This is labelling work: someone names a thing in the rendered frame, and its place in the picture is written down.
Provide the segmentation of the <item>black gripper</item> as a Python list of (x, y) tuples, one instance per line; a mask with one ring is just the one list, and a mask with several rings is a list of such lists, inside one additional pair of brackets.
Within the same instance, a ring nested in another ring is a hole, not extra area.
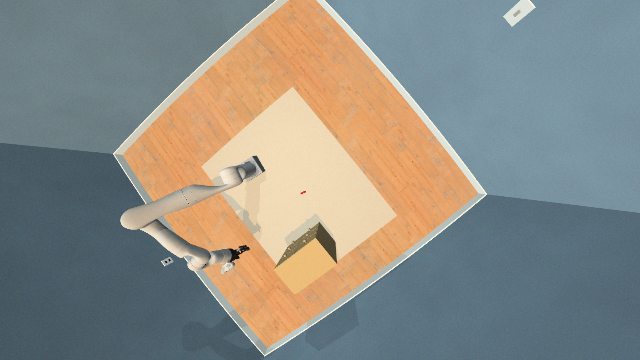
[[(235, 260), (240, 259), (239, 255), (242, 255), (243, 252), (250, 251), (250, 248), (247, 247), (247, 245), (239, 246), (238, 249), (235, 249), (235, 250), (232, 249), (232, 248), (229, 248), (229, 249), (230, 249), (231, 254), (232, 254), (232, 258), (231, 258), (230, 262), (233, 262)], [(240, 253), (240, 251), (242, 251), (242, 252)]]

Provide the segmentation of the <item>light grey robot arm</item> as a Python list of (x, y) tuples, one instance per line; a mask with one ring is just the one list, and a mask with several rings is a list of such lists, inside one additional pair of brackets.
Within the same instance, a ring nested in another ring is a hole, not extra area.
[(220, 172), (224, 186), (202, 186), (198, 184), (183, 187), (154, 202), (130, 208), (121, 217), (121, 225), (129, 230), (142, 230), (151, 235), (179, 258), (192, 256), (187, 266), (191, 271), (203, 271), (212, 265), (222, 265), (222, 275), (230, 272), (236, 264), (230, 262), (233, 255), (230, 249), (209, 252), (175, 234), (165, 227), (158, 218), (167, 214), (192, 207), (214, 195), (240, 186), (243, 180), (252, 177), (257, 167), (252, 162), (243, 162), (241, 166), (231, 166)]

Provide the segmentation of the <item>brown chest of drawers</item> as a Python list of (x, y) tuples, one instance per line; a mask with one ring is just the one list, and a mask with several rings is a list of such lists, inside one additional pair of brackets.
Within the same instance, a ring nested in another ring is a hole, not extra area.
[(294, 295), (338, 265), (336, 242), (320, 222), (316, 233), (314, 240), (274, 269)]

